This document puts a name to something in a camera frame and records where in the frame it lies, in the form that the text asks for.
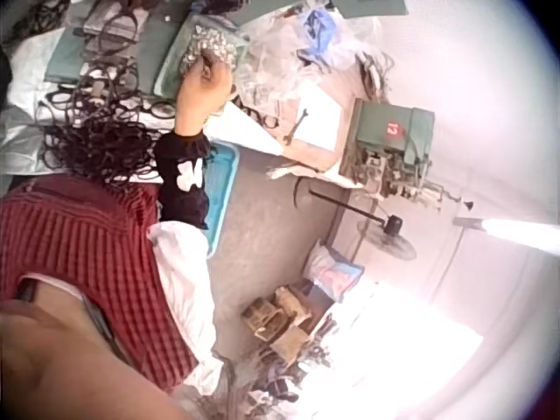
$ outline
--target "concrete floor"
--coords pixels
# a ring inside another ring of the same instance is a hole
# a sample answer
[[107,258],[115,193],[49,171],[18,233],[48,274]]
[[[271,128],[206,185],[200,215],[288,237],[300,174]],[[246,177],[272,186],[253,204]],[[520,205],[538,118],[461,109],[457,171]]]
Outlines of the concrete floor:
[[[292,205],[296,178],[266,178],[270,167],[287,161],[241,148],[220,243],[209,261],[216,351],[236,360],[258,343],[240,313],[250,302],[269,295],[281,284],[297,281],[309,250],[332,227],[336,206],[314,200],[303,209]],[[336,185],[321,184],[321,192],[341,198]]]

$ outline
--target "light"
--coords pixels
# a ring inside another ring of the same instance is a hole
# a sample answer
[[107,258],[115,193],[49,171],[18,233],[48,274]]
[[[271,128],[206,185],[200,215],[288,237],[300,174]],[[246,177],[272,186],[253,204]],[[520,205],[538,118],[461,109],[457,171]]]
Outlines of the light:
[[302,403],[316,417],[391,419],[435,395],[482,337],[402,290],[380,284],[353,327],[332,338],[334,369],[311,371]]
[[487,219],[482,227],[490,235],[560,256],[560,226],[528,221]]

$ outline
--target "plastic bag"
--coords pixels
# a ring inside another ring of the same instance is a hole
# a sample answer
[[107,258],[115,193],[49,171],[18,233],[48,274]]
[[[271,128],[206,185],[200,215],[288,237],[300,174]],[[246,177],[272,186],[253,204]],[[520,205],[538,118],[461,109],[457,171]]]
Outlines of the plastic bag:
[[336,250],[317,242],[305,265],[304,278],[313,281],[333,301],[341,302],[344,293],[360,281],[364,270]]
[[345,20],[337,11],[327,11],[325,4],[324,0],[308,0],[241,28],[251,39],[236,75],[245,106],[281,117],[278,103],[297,99],[304,83],[319,83],[333,69],[348,69],[359,53],[377,54],[380,30],[376,18]]
[[318,69],[298,57],[299,50],[311,46],[298,17],[283,14],[275,12],[241,28],[251,44],[236,75],[243,104],[275,117],[280,116],[276,102],[298,98],[303,82],[320,80]]

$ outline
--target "sewing machine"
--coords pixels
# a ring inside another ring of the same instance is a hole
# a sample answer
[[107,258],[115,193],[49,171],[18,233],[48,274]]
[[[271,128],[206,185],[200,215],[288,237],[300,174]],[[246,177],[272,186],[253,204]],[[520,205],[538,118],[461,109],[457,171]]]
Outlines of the sewing machine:
[[435,119],[433,112],[420,108],[357,100],[348,137],[354,147],[345,156],[345,175],[377,200],[398,195],[439,210],[448,199],[470,210],[472,202],[427,179]]

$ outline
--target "hand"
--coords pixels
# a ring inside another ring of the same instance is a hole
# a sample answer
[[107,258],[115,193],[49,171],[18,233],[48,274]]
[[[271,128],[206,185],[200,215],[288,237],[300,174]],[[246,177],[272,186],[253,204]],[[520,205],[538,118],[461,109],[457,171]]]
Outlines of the hand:
[[202,58],[186,72],[177,95],[175,132],[180,136],[200,133],[204,121],[217,111],[231,93],[232,74],[229,66],[217,59],[207,58],[210,74],[204,74]]

